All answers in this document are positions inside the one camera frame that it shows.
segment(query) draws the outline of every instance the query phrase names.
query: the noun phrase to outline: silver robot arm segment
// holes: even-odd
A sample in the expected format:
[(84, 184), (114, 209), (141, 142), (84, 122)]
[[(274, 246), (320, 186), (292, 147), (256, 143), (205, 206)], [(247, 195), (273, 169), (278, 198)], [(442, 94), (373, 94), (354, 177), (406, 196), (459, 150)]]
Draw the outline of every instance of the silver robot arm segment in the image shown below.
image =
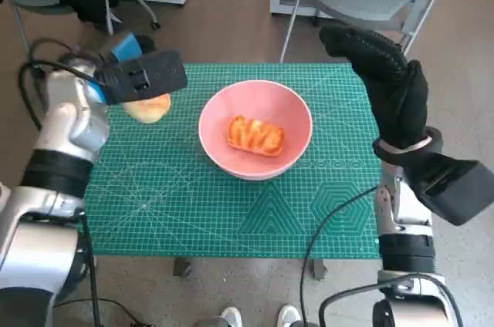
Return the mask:
[[(69, 65), (90, 76), (95, 70), (79, 59)], [(25, 176), (12, 192), (2, 188), (0, 289), (51, 294), (51, 325), (51, 306), (81, 252), (80, 236), (67, 222), (84, 210), (83, 192), (109, 124), (97, 92), (73, 74), (52, 72), (47, 91), (49, 110)]]
[[(380, 141), (389, 153), (407, 153), (426, 147), (428, 137), (406, 150)], [(432, 213), (415, 196), (404, 169), (381, 162), (381, 182), (374, 201), (383, 269), (378, 281), (388, 281), (412, 272), (425, 273), (445, 284), (435, 271)], [(374, 327), (453, 327), (455, 316), (448, 298), (426, 279), (403, 281), (381, 290), (386, 299), (375, 304)]]

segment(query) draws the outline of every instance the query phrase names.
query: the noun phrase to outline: shoe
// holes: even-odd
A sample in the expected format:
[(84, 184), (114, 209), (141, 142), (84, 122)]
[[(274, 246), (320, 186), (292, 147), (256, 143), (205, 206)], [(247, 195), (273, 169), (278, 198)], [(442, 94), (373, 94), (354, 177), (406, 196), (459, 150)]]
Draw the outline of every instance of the shoe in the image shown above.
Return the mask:
[(290, 327), (292, 323), (302, 320), (299, 310), (293, 305), (285, 305), (281, 308), (278, 314), (278, 322), (276, 327)]
[(222, 318), (231, 326), (231, 327), (242, 327), (242, 316), (240, 315), (240, 311), (234, 306), (229, 306), (222, 313)]

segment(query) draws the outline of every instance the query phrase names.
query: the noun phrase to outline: chair leg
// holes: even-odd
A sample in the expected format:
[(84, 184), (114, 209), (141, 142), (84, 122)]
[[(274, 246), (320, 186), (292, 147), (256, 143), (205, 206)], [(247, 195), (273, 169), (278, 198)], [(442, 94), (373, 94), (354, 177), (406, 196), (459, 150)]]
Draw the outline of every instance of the chair leg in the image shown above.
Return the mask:
[(288, 43), (290, 41), (290, 36), (292, 36), (293, 24), (295, 24), (296, 13), (299, 11), (300, 0), (296, 0), (293, 6), (292, 17), (290, 18), (290, 24), (288, 25), (288, 31), (286, 32), (285, 42), (283, 43), (283, 49), (281, 51), (281, 56), (279, 57), (279, 63), (285, 61), (286, 49), (288, 48)]
[(408, 54), (408, 51), (410, 50), (410, 47), (414, 42), (416, 36), (416, 33), (403, 35), (403, 38), (400, 41), (400, 47), (405, 57)]
[(151, 9), (151, 7), (149, 5), (147, 5), (147, 3), (145, 1), (143, 1), (143, 0), (136, 0), (136, 1), (142, 6), (142, 8), (144, 8), (147, 11), (147, 13), (149, 13), (149, 16), (151, 16), (151, 19), (152, 19), (151, 27), (154, 30), (159, 29), (160, 28), (160, 23), (158, 22), (157, 17), (154, 14), (154, 12)]
[(110, 2), (108, 0), (105, 0), (105, 9), (107, 10), (107, 13), (105, 14), (105, 19), (107, 21), (107, 31), (110, 36), (113, 36), (114, 30), (113, 23), (111, 22)]
[(29, 56), (30, 45), (28, 42), (28, 38), (25, 34), (24, 25), (22, 24), (21, 14), (19, 13), (19, 9), (16, 5), (12, 4), (12, 11), (14, 12), (15, 24), (17, 25), (17, 29), (19, 30), (19, 34), (21, 35), (22, 45), (24, 46), (25, 54)]

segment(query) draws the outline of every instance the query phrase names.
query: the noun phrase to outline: green cutting mat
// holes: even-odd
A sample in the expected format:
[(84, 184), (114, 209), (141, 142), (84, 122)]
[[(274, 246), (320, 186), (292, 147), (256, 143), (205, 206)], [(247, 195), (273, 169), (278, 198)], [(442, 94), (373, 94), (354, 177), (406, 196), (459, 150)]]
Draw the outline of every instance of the green cutting mat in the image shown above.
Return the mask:
[[(96, 165), (87, 211), (97, 254), (301, 258), (336, 205), (378, 182), (377, 128), (365, 88), (347, 64), (187, 65), (189, 86), (159, 123), (110, 109), (110, 139)], [(294, 89), (313, 114), (313, 139), (281, 177), (248, 182), (201, 148), (198, 118), (228, 84), (268, 79)], [(318, 258), (376, 258), (372, 195), (338, 214)]]

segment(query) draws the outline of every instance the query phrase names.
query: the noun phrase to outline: bread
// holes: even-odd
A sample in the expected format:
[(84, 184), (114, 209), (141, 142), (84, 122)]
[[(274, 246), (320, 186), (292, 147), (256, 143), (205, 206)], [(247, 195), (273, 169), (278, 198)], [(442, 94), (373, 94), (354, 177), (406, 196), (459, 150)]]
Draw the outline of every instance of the bread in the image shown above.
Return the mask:
[(156, 123), (161, 119), (171, 107), (171, 98), (169, 94), (142, 101), (128, 102), (123, 104), (123, 109), (127, 111), (134, 119), (145, 123)]
[(285, 132), (279, 126), (236, 116), (228, 125), (228, 144), (239, 150), (269, 157), (283, 151)]

